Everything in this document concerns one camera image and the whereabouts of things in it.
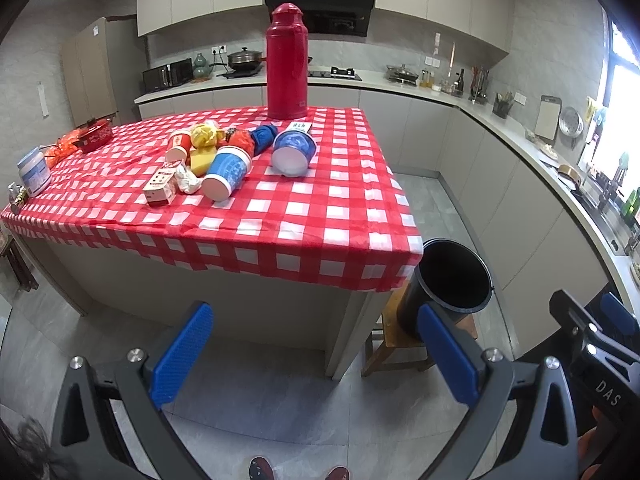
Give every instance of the checkered tablecloth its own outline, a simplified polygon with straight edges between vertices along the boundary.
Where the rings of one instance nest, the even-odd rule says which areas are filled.
[[[269,149],[225,202],[198,192],[148,206],[142,187],[164,162],[169,133],[206,119],[222,127],[271,123],[259,107],[116,127],[107,145],[60,162],[41,195],[17,216],[5,208],[2,219],[23,236],[116,247],[193,270],[378,291],[397,288],[412,272],[422,254],[420,233],[357,108],[308,109],[318,152],[304,178],[276,174]],[[282,130],[289,122],[274,124]]]

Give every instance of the blue lid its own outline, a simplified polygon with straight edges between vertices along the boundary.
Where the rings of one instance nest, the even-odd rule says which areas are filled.
[[[21,158],[20,162],[18,162],[18,169],[20,170],[23,166],[25,166],[36,155],[36,153],[40,153],[39,148],[33,148],[29,153]]]

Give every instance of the window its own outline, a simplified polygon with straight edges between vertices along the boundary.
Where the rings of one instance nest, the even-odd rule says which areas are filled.
[[[609,22],[609,63],[602,104],[608,107],[593,163],[613,178],[618,159],[629,154],[629,169],[620,191],[625,197],[640,186],[640,68],[638,59],[615,23]]]

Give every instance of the trash can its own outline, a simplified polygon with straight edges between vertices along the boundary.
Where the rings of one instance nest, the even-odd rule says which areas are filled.
[[[471,249],[448,238],[434,238],[423,245],[420,263],[398,306],[398,324],[420,339],[416,329],[418,310],[425,303],[439,304],[453,323],[482,310],[494,291],[484,261]]]

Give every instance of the small box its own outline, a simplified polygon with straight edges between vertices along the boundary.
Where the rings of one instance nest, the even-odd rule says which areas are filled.
[[[150,206],[169,205],[178,192],[175,170],[181,162],[164,163],[142,188]]]

